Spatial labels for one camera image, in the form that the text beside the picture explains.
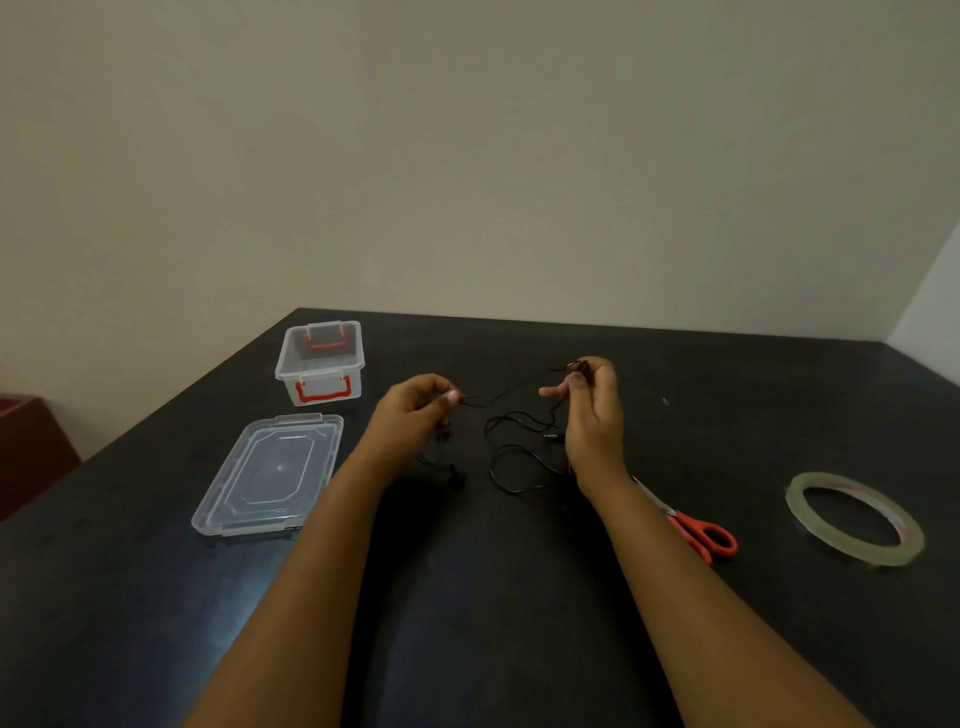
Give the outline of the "person's left forearm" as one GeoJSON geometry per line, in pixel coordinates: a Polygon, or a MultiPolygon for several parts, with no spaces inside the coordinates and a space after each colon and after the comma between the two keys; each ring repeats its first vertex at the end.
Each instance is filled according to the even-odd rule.
{"type": "Polygon", "coordinates": [[[321,492],[183,728],[340,728],[378,506],[424,443],[362,438],[321,492]]]}

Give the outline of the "orange handled scissors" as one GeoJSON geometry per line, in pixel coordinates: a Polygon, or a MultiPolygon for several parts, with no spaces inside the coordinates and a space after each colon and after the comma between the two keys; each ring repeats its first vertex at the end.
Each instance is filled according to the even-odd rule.
{"type": "Polygon", "coordinates": [[[737,556],[738,541],[724,527],[674,509],[636,476],[632,475],[630,479],[661,511],[671,526],[678,531],[680,537],[700,556],[704,564],[713,566],[716,559],[725,562],[737,556]]]}

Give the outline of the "clear plastic box lid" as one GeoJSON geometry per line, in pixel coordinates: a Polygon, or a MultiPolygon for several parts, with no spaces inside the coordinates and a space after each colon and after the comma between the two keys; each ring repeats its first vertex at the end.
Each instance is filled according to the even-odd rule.
{"type": "Polygon", "coordinates": [[[338,415],[249,424],[226,456],[191,525],[206,537],[300,528],[330,483],[344,430],[338,415]]]}

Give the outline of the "person's right forearm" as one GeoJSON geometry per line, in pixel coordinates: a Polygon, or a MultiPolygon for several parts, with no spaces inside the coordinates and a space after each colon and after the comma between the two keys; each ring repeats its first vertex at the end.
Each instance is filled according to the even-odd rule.
{"type": "Polygon", "coordinates": [[[873,728],[770,628],[622,467],[577,470],[686,728],[873,728]]]}

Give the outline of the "person's left hand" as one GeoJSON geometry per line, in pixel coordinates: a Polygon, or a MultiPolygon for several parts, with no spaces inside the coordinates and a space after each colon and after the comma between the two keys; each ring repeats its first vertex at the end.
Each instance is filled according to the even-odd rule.
{"type": "Polygon", "coordinates": [[[422,450],[434,431],[448,423],[455,407],[413,411],[409,379],[397,383],[378,402],[355,453],[379,467],[399,470],[422,450]]]}

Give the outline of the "dark red furniture piece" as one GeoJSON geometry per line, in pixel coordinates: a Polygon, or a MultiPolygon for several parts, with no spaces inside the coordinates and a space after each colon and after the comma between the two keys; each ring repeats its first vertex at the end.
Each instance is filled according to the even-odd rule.
{"type": "Polygon", "coordinates": [[[0,394],[0,523],[81,464],[44,399],[0,394]]]}

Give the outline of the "black wired earphones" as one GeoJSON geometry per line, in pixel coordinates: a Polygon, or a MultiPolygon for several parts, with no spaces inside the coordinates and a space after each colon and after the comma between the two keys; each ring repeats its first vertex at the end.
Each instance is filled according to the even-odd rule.
{"type": "MultiPolygon", "coordinates": [[[[513,394],[523,386],[536,382],[539,378],[550,374],[569,375],[578,373],[589,385],[594,385],[594,368],[586,358],[577,358],[561,367],[547,368],[537,371],[522,380],[511,383],[503,390],[494,394],[465,394],[461,399],[461,407],[473,410],[488,410],[508,395],[513,394]]],[[[549,483],[567,483],[573,480],[574,472],[569,462],[563,465],[553,464],[542,454],[542,447],[531,447],[534,437],[545,444],[564,445],[567,440],[566,425],[561,422],[560,410],[569,399],[569,394],[552,395],[553,402],[549,404],[545,415],[538,416],[522,408],[510,408],[506,411],[490,414],[484,420],[482,436],[486,445],[486,467],[489,483],[499,492],[519,497],[531,492],[545,489],[548,482],[535,482],[533,485],[510,487],[498,476],[498,467],[505,460],[525,457],[542,469],[549,483]],[[514,428],[528,435],[526,441],[507,442],[498,434],[504,428],[514,428]]]]}

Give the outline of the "clear plastic box red latches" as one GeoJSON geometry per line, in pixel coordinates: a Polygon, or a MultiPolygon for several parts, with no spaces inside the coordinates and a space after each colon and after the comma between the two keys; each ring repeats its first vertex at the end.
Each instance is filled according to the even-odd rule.
{"type": "Polygon", "coordinates": [[[366,364],[359,321],[324,321],[285,331],[274,371],[294,407],[360,398],[366,364]]]}

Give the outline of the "clear adhesive tape roll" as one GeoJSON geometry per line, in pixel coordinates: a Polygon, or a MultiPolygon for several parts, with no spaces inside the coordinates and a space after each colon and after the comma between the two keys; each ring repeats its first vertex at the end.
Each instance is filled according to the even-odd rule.
{"type": "Polygon", "coordinates": [[[862,569],[906,567],[928,539],[917,519],[889,495],[845,475],[806,471],[784,492],[798,532],[818,550],[862,569]]]}

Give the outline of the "person's right hand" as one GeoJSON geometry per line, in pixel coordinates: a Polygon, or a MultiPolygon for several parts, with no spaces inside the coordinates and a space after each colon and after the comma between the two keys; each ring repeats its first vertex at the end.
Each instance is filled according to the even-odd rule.
{"type": "Polygon", "coordinates": [[[611,361],[584,356],[594,371],[589,385],[578,372],[566,374],[570,383],[565,449],[583,495],[597,504],[616,486],[631,482],[623,447],[623,411],[618,379],[611,361]]]}

